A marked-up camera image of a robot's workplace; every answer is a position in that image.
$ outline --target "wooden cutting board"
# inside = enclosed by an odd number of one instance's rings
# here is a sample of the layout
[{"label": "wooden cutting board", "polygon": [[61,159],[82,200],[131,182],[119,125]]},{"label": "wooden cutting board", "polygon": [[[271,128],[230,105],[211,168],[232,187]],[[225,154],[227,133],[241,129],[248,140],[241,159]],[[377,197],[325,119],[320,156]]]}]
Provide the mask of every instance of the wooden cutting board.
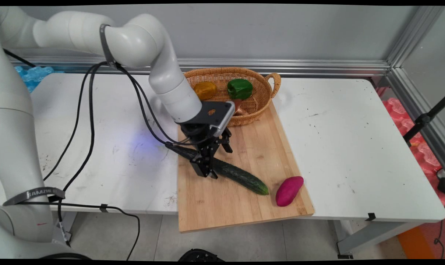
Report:
[{"label": "wooden cutting board", "polygon": [[[233,153],[219,147],[215,158],[244,169],[261,179],[269,195],[258,195],[224,176],[197,176],[190,162],[178,159],[178,213],[180,232],[193,232],[250,223],[262,223],[314,213],[306,184],[286,207],[275,195],[289,177],[301,176],[273,103],[254,123],[229,127]],[[179,141],[185,136],[179,130]]]}]

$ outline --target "white robotic arm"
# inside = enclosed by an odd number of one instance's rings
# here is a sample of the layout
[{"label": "white robotic arm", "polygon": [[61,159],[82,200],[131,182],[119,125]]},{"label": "white robotic arm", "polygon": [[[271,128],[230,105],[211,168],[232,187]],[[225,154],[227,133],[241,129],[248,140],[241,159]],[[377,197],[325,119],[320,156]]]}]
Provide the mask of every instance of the white robotic arm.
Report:
[{"label": "white robotic arm", "polygon": [[[207,117],[201,117],[201,113],[207,113],[207,108],[212,109],[213,105],[202,103],[192,90],[180,70],[168,32],[152,15],[138,15],[123,27],[115,27],[114,22],[104,15],[65,11],[41,21],[29,17],[19,7],[0,7],[0,180],[7,199],[33,188],[44,187],[44,182],[36,148],[32,101],[3,47],[56,47],[105,55],[99,32],[103,24],[109,25],[105,28],[105,37],[114,60],[131,68],[150,65],[150,86],[174,121],[182,125],[182,131],[185,128],[184,133],[190,141],[208,139],[204,146],[214,147],[214,152],[217,150],[219,144],[214,143],[217,143],[215,139],[227,130],[227,122],[234,114],[234,104],[227,102],[224,105],[223,116],[215,119],[217,124],[214,118],[212,122],[207,122]],[[203,127],[209,138],[200,132],[191,134],[192,131],[201,131],[197,128]],[[214,152],[204,153],[202,158],[212,157]],[[197,173],[208,176],[212,171],[211,164],[204,165],[211,161],[201,160],[203,163],[199,168],[203,171],[194,167]],[[47,202],[48,199],[39,196],[28,201]],[[53,245],[46,250],[44,246],[51,242],[51,238],[49,206],[0,207],[0,257],[40,258],[49,252],[73,252],[61,245]],[[34,248],[35,244],[43,251],[25,251]]]},{"label": "white robotic arm", "polygon": [[114,27],[111,18],[85,12],[64,11],[47,21],[31,18],[19,7],[0,7],[0,13],[0,41],[5,48],[56,47],[104,55],[99,28],[110,25],[105,36],[114,59],[131,68],[151,66],[150,86],[175,122],[188,121],[201,110],[167,31],[152,15],[138,15],[123,27]]}]

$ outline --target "white table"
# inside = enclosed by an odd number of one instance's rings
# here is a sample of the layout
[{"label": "white table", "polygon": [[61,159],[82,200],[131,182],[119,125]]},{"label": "white table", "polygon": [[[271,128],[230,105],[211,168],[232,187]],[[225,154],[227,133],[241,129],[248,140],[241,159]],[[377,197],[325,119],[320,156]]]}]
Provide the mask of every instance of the white table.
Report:
[{"label": "white table", "polygon": [[[71,135],[82,78],[51,74],[32,93],[44,176]],[[150,89],[148,76],[135,78],[162,127],[177,139],[177,125]],[[64,202],[105,203],[128,213],[177,214],[177,155],[151,136],[128,78],[97,75],[93,99],[95,147]],[[339,220],[335,227],[341,253],[445,218],[441,202],[370,82],[283,78],[273,102],[315,208],[309,218]],[[86,87],[74,141],[47,186],[63,188],[86,157],[89,141]],[[4,201],[0,183],[0,205]],[[349,236],[351,230],[342,220],[366,220],[368,213],[376,219]]]}]

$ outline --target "wicker basket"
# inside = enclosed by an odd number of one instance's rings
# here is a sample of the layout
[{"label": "wicker basket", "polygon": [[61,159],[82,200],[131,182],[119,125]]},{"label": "wicker basket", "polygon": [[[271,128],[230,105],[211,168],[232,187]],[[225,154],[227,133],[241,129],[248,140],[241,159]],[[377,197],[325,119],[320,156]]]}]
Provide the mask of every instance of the wicker basket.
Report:
[{"label": "wicker basket", "polygon": [[[252,95],[242,101],[240,107],[247,115],[232,116],[228,126],[238,126],[250,124],[258,119],[268,108],[271,99],[278,93],[281,84],[279,74],[273,73],[262,77],[257,72],[239,67],[208,68],[196,69],[185,73],[185,77],[192,88],[199,82],[213,82],[216,84],[217,92],[209,101],[228,101],[231,100],[227,92],[227,83],[233,79],[241,78],[250,81],[253,85]],[[275,87],[273,91],[268,83],[268,79],[273,77]]]}]

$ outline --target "sweet potato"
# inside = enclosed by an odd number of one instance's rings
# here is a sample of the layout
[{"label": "sweet potato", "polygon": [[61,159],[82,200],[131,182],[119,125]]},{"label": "sweet potato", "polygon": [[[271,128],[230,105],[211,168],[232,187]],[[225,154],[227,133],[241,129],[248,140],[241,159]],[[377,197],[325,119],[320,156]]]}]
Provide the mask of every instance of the sweet potato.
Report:
[{"label": "sweet potato", "polygon": [[304,179],[301,176],[295,176],[285,179],[276,191],[276,205],[280,207],[290,205],[299,189],[303,186]]}]

